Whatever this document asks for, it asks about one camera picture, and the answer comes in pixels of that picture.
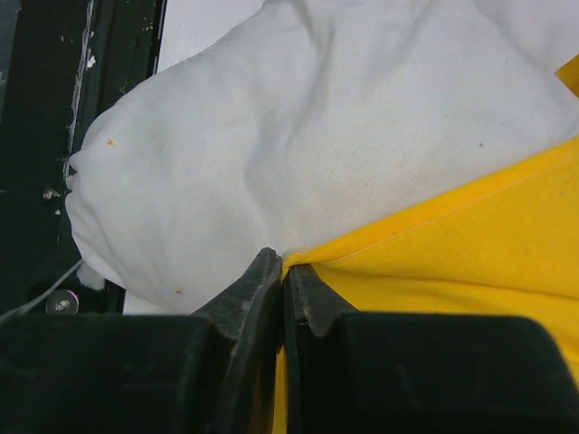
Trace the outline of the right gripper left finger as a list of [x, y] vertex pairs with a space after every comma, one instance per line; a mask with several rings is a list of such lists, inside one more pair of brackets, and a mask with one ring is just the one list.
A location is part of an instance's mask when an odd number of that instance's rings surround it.
[[4, 433], [269, 433], [281, 260], [261, 250], [188, 316], [26, 315], [1, 326]]

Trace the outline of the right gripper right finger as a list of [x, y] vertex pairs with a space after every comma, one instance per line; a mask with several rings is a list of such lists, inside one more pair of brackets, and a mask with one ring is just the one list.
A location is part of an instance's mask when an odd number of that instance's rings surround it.
[[555, 341], [517, 316], [365, 312], [310, 266], [283, 282], [290, 433], [575, 433]]

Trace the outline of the yellow printed pillowcase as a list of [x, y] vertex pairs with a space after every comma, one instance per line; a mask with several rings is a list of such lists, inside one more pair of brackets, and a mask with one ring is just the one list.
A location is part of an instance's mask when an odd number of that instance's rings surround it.
[[578, 142], [571, 139], [306, 252], [357, 307], [525, 314], [578, 368]]

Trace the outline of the white pillow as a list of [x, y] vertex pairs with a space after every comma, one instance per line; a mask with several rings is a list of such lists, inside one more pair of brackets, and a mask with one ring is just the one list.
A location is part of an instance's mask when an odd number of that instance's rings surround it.
[[331, 241], [560, 144], [575, 1], [267, 1], [90, 126], [82, 285], [190, 313], [260, 249]]

